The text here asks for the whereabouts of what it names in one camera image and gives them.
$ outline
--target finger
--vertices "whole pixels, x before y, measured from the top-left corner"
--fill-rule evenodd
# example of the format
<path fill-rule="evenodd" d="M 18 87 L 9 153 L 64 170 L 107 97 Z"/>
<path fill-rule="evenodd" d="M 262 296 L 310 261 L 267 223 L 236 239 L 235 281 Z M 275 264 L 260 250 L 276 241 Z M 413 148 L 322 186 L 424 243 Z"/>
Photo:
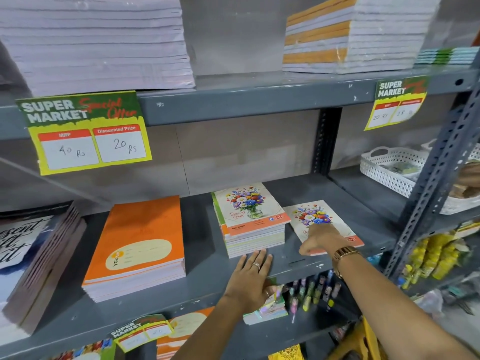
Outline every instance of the finger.
<path fill-rule="evenodd" d="M 267 249 L 263 248 L 260 250 L 260 253 L 255 259 L 255 262 L 251 265 L 252 270 L 256 270 L 257 272 L 260 272 L 262 264 L 264 263 L 265 255 L 267 255 Z"/>
<path fill-rule="evenodd" d="M 300 246 L 300 249 L 298 249 L 298 252 L 300 255 L 309 255 L 308 252 L 317 248 L 317 246 L 316 240 L 313 237 L 310 237 L 303 242 L 303 244 Z"/>
<path fill-rule="evenodd" d="M 268 274 L 268 271 L 270 270 L 270 266 L 272 265 L 272 260 L 273 260 L 273 255 L 268 254 L 267 259 L 265 260 L 265 262 L 261 266 L 260 272 L 258 272 L 258 274 L 260 274 L 262 277 L 266 278 L 267 274 Z"/>
<path fill-rule="evenodd" d="M 258 250 L 255 250 L 251 256 L 248 258 L 247 262 L 245 263 L 245 266 L 243 267 L 243 269 L 245 270 L 249 270 L 251 267 L 252 267 L 252 264 L 254 263 L 255 259 L 257 258 L 258 256 Z"/>
<path fill-rule="evenodd" d="M 277 287 L 275 285 L 271 285 L 265 288 L 261 293 L 261 295 L 263 296 L 263 301 L 265 302 L 267 299 L 269 299 L 276 291 Z"/>
<path fill-rule="evenodd" d="M 245 263 L 245 259 L 247 259 L 247 255 L 243 254 L 240 257 L 240 260 L 238 260 L 237 266 L 235 267 L 234 272 L 238 272 L 239 270 L 242 270 L 243 264 Z"/>

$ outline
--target flower bouquet illustration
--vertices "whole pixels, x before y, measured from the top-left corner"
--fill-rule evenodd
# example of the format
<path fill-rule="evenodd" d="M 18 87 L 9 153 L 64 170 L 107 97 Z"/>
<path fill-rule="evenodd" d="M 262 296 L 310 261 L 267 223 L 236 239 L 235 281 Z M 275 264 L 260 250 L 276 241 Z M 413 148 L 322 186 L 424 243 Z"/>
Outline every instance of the flower bouquet illustration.
<path fill-rule="evenodd" d="M 302 204 L 293 211 L 293 214 L 295 218 L 300 220 L 305 226 L 312 224 L 329 224 L 332 222 L 332 217 L 330 217 L 322 207 L 316 204 Z"/>
<path fill-rule="evenodd" d="M 265 201 L 265 197 L 260 194 L 258 188 L 252 186 L 237 188 L 226 195 L 226 200 L 236 210 L 246 211 L 249 218 L 261 218 L 263 215 L 260 205 Z"/>

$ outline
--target person's right hand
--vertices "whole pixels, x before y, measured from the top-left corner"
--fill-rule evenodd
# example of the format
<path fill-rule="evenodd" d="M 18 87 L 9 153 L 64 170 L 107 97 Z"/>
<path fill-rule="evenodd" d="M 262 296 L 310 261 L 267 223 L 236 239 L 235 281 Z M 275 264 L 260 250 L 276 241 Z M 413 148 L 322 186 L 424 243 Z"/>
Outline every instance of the person's right hand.
<path fill-rule="evenodd" d="M 300 246 L 301 255 L 309 255 L 310 250 L 325 249 L 330 256 L 350 243 L 331 223 L 314 223 L 308 228 L 308 239 Z"/>

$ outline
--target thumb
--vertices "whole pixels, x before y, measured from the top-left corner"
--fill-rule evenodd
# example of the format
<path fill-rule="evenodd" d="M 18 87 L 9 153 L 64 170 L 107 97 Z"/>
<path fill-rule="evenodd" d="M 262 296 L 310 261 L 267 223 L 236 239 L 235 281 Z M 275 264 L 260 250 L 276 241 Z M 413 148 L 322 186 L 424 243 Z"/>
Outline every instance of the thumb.
<path fill-rule="evenodd" d="M 266 302 L 277 291 L 276 285 L 270 285 L 263 289 L 261 295 L 263 296 L 263 302 Z"/>
<path fill-rule="evenodd" d="M 312 249 L 316 249 L 317 247 L 318 247 L 318 244 L 316 240 L 313 237 L 309 237 L 300 246 L 300 248 L 298 249 L 298 252 L 300 253 L 300 255 L 310 255 L 309 251 Z"/>

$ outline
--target wristwatch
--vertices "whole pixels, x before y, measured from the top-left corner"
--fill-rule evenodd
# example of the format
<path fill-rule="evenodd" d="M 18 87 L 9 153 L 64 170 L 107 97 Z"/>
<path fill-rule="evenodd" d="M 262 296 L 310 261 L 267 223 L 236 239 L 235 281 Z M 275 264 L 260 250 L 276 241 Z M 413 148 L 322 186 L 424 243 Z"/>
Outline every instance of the wristwatch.
<path fill-rule="evenodd" d="M 343 279 L 342 274 L 340 274 L 339 272 L 340 259 L 343 258 L 344 256 L 348 256 L 355 253 L 360 254 L 359 251 L 353 246 L 344 246 L 343 248 L 339 248 L 337 251 L 335 251 L 335 254 L 333 255 L 333 258 L 332 258 L 333 272 L 340 279 Z"/>

